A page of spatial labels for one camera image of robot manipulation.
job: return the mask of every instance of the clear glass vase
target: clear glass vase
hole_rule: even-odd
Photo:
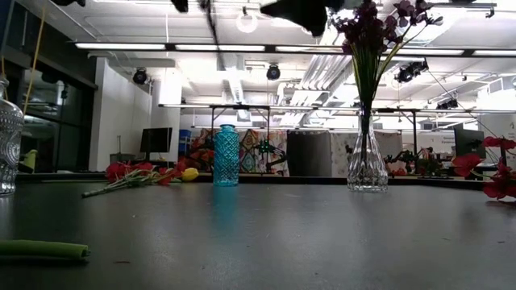
[[[0,77],[0,197],[16,190],[19,144],[22,139],[23,113],[13,103],[4,100],[9,82]]]
[[[236,186],[239,183],[239,134],[233,125],[221,125],[215,136],[213,183],[216,186]]]
[[[347,187],[354,192],[384,193],[389,175],[372,128],[371,114],[360,112],[358,138],[350,158]]]

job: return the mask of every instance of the desk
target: desk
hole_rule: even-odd
[[[0,260],[0,289],[511,289],[516,215],[477,191],[21,184],[0,238],[89,245],[86,265]]]

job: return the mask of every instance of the ceiling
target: ceiling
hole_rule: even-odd
[[[206,24],[205,16],[198,10],[191,13],[178,14],[173,6],[163,5],[166,0],[151,0],[161,4],[135,4],[137,0],[91,0],[85,8],[76,4],[57,7],[48,0],[17,0],[36,14],[41,13],[42,5],[47,5],[47,21],[73,40],[80,42],[170,42],[212,44],[213,39]],[[300,27],[270,19],[260,15],[260,2],[272,0],[218,0],[217,26],[221,44],[319,44],[325,40],[313,39]],[[392,11],[394,0],[381,1],[383,16]],[[493,1],[498,4],[496,14],[485,17],[485,10],[457,10],[451,8],[434,8],[435,13],[444,17],[445,25],[425,31],[427,40],[417,43],[428,47],[439,48],[515,48],[516,47],[516,5],[514,0]],[[257,17],[257,29],[252,33],[244,33],[236,25],[236,18],[241,15],[241,7],[247,6],[250,14]],[[243,25],[251,22],[248,17]],[[146,59],[172,59],[184,76],[183,96],[191,102],[202,98],[204,102],[216,102],[223,91],[225,76],[217,72],[217,58],[214,53],[188,52],[116,52],[106,56],[111,58],[110,64],[119,71],[131,73],[134,68],[127,66],[129,61]],[[314,65],[313,56],[275,55],[275,54],[243,54],[248,70],[241,74],[241,85],[244,95],[262,92],[254,102],[265,103],[268,93],[276,94],[278,85],[283,81],[300,81],[308,68]],[[430,73],[424,73],[409,84],[398,86],[393,80],[400,65],[396,63],[391,71],[385,74],[382,86],[378,90],[374,107],[401,106],[422,108],[428,106],[428,100],[434,100],[448,91],[457,89],[458,100],[464,107],[475,106],[477,91],[490,81],[514,73],[516,76],[516,59],[465,59],[465,58],[429,58]],[[265,77],[268,64],[279,64],[281,79],[268,81]],[[344,72],[348,64],[339,68]],[[151,70],[157,77],[160,69]],[[338,79],[352,83],[352,77]]]

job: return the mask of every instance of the floral arrangement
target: floral arrangement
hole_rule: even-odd
[[[516,155],[509,152],[510,149],[516,148],[516,142],[505,138],[487,137],[482,143],[484,147],[498,147],[502,152]],[[493,176],[485,176],[474,171],[475,167],[482,162],[480,156],[475,153],[469,153],[458,156],[453,160],[456,166],[455,172],[460,176],[469,176],[471,174],[489,178],[490,182],[484,183],[484,193],[491,198],[498,200],[504,197],[516,197],[516,172],[512,168],[507,167],[501,159],[498,163],[497,172]]]
[[[377,17],[377,4],[372,0],[363,0],[362,4],[355,9],[353,19],[334,21],[337,31],[346,35],[343,52],[353,56],[360,108],[365,114],[362,128],[365,130],[368,128],[372,101],[376,96],[382,74],[398,51],[417,36],[404,41],[410,27],[419,23],[425,23],[426,26],[440,25],[443,21],[442,17],[433,19],[428,15],[427,12],[432,5],[425,0],[417,0],[415,6],[410,4],[409,0],[402,0],[394,4],[394,7],[397,10],[397,17],[390,15],[382,21]],[[397,35],[397,27],[408,28],[403,35]],[[391,51],[382,63],[381,57],[389,48]]]
[[[186,168],[184,162],[178,162],[175,168],[159,168],[158,171],[154,171],[154,166],[150,163],[135,165],[116,163],[106,169],[109,184],[105,188],[82,193],[82,198],[94,197],[117,189],[154,184],[168,186],[170,183],[194,180],[197,176],[197,169]]]

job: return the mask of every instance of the black monitor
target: black monitor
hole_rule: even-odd
[[[457,156],[475,153],[485,159],[484,132],[455,128],[455,151]]]
[[[139,151],[145,152],[145,159],[149,161],[151,152],[169,152],[171,138],[172,128],[144,129],[144,132],[142,133],[142,142],[140,144]]]

